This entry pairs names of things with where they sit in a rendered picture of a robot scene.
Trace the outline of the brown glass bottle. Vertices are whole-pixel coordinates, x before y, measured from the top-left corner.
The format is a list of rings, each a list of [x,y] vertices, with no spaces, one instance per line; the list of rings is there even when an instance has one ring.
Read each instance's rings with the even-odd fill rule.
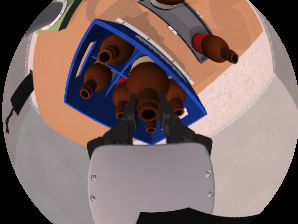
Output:
[[[156,122],[159,119],[160,119],[160,116],[157,119],[153,120],[153,121],[144,121],[144,120],[142,120],[142,121],[145,122],[145,128],[146,128],[146,131],[148,133],[154,133],[154,132],[156,132],[156,128],[157,128]]]
[[[237,64],[239,60],[238,54],[231,50],[226,41],[219,36],[196,33],[191,43],[195,51],[214,62],[228,61]]]
[[[100,46],[97,60],[102,65],[120,65],[128,61],[136,47],[116,34],[108,36]]]
[[[112,95],[113,103],[117,107],[116,108],[117,119],[123,116],[125,103],[129,103],[129,100],[130,100],[130,96],[126,89],[126,83],[127,83],[127,79],[121,76]]]
[[[167,100],[168,102],[172,102],[175,116],[182,116],[184,114],[183,103],[186,99],[186,92],[171,76],[169,77],[169,83],[170,87]]]
[[[153,121],[159,117],[161,92],[169,92],[167,73],[147,55],[138,57],[130,70],[127,92],[137,94],[138,117],[144,121]]]
[[[94,92],[101,92],[107,88],[116,72],[106,65],[96,61],[84,74],[84,85],[81,87],[80,96],[89,99]]]
[[[152,6],[160,10],[171,10],[185,0],[150,0]]]

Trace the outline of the blue plastic bottle crate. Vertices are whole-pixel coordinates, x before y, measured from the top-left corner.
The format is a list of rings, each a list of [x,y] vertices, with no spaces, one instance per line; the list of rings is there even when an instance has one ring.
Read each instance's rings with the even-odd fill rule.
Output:
[[[198,95],[194,91],[193,87],[190,85],[187,78],[182,76],[183,74],[180,72],[180,70],[178,70],[178,68],[170,60],[166,59],[167,57],[164,54],[158,51],[158,49],[151,43],[149,43],[145,38],[139,36],[139,34],[134,32],[133,30],[131,31],[127,26],[118,24],[119,23],[102,19],[94,19],[92,21],[84,36],[82,37],[73,57],[65,87],[64,103],[80,112],[81,114],[89,117],[90,119],[111,129],[112,127],[114,127],[114,125],[117,124],[118,120],[116,118],[117,107],[114,105],[112,100],[113,91],[118,83],[118,80],[121,76],[128,79],[134,61],[138,57],[146,54],[164,71],[167,72],[168,78],[171,76],[187,93],[183,105],[184,109],[186,108],[188,115],[181,118],[181,123],[186,126],[190,126],[204,116],[208,115],[204,106],[202,105],[202,102],[198,98]],[[80,96],[80,90],[81,87],[84,85],[84,74],[92,64],[98,61],[97,55],[100,52],[100,46],[102,42],[108,36],[114,33],[135,46],[136,50],[131,56],[131,60],[129,59],[129,61],[126,61],[121,65],[106,65],[107,67],[117,72],[114,76],[114,78],[116,78],[113,78],[110,82],[110,84],[112,84],[111,86],[109,84],[103,91],[97,93],[94,92],[89,99],[83,99]],[[92,44],[83,62],[79,75],[76,77],[80,63],[91,42],[94,43]],[[188,84],[186,81],[188,82]],[[133,133],[133,139],[147,144],[156,144],[166,139],[166,133],[163,132],[163,130],[161,129],[160,119],[156,122],[156,124],[156,132],[148,133],[146,132],[145,122],[138,117],[137,130],[136,133]]]

